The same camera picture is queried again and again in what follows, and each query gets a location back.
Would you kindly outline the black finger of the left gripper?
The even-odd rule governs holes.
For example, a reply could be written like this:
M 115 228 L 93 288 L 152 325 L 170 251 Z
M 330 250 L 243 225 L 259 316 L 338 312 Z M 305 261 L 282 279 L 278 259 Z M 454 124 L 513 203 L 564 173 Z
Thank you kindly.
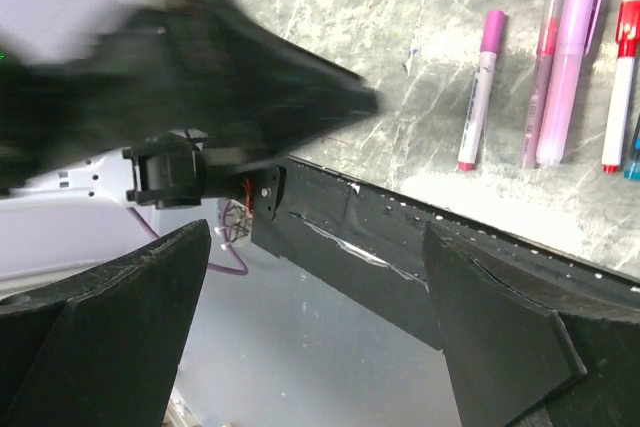
M 199 5 L 216 99 L 247 156 L 279 157 L 379 115 L 377 92 L 357 74 L 266 30 L 233 0 Z

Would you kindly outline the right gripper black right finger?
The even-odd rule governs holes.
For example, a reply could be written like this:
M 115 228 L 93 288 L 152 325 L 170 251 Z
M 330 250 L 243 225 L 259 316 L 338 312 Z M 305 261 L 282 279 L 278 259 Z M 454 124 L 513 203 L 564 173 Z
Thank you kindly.
M 427 225 L 427 284 L 465 426 L 635 426 L 639 288 Z

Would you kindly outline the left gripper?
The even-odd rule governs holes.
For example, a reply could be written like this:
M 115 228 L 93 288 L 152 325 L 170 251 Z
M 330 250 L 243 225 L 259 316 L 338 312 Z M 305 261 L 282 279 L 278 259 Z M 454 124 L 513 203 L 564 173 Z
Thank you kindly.
M 1 184 L 172 130 L 198 129 L 225 162 L 223 98 L 209 0 L 137 6 L 87 53 L 36 60 L 1 34 Z

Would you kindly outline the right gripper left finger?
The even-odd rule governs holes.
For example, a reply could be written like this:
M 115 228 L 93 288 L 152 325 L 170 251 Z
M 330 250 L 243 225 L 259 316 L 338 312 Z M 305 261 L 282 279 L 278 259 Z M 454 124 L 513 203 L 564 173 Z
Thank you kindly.
M 2 300 L 2 425 L 161 425 L 210 247 L 194 221 Z

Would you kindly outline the blue pen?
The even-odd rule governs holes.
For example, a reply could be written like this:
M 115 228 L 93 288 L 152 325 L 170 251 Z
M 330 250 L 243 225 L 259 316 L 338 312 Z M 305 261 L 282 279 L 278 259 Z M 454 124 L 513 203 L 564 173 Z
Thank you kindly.
M 640 117 L 637 118 L 627 163 L 624 168 L 624 178 L 632 181 L 640 180 Z

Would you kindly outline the slim pink highlighter pen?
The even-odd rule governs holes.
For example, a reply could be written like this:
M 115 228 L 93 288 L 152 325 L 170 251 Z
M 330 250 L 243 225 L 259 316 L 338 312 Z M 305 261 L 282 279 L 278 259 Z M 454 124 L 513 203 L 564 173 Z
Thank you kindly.
M 563 2 L 564 0 L 545 0 L 542 10 L 531 95 L 520 152 L 520 164 L 525 169 L 532 169 L 536 166 L 536 150 L 546 105 Z

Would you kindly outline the thick pink marker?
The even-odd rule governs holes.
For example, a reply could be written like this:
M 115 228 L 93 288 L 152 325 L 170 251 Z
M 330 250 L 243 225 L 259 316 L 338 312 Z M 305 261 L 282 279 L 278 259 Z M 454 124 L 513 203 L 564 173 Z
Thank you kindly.
M 561 163 L 568 137 L 581 65 L 595 32 L 602 0 L 564 0 L 542 120 L 536 161 Z

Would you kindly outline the small red pen cap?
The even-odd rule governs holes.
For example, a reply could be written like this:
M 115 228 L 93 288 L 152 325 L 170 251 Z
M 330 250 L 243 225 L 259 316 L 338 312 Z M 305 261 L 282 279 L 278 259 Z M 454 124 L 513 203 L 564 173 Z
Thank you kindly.
M 616 28 L 618 58 L 634 58 L 639 46 L 640 0 L 622 0 Z

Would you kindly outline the white pen with red tip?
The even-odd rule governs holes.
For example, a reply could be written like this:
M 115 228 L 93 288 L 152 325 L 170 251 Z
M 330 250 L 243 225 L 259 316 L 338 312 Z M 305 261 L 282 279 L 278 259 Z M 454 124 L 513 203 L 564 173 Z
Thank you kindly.
M 617 172 L 621 166 L 631 87 L 635 72 L 634 58 L 618 58 L 604 136 L 601 166 L 604 173 Z

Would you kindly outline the small purple cap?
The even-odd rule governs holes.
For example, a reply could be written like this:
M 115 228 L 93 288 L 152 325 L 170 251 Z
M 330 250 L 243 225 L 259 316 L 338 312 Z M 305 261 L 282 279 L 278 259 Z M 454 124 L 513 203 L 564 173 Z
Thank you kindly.
M 490 10 L 485 19 L 480 52 L 497 54 L 501 47 L 506 14 L 501 10 Z

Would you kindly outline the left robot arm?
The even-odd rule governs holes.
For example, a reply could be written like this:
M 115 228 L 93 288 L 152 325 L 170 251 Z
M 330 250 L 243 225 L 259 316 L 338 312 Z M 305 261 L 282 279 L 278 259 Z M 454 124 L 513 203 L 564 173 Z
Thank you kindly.
M 83 59 L 1 56 L 1 192 L 13 206 L 196 206 L 378 114 L 357 74 L 232 0 L 136 8 Z

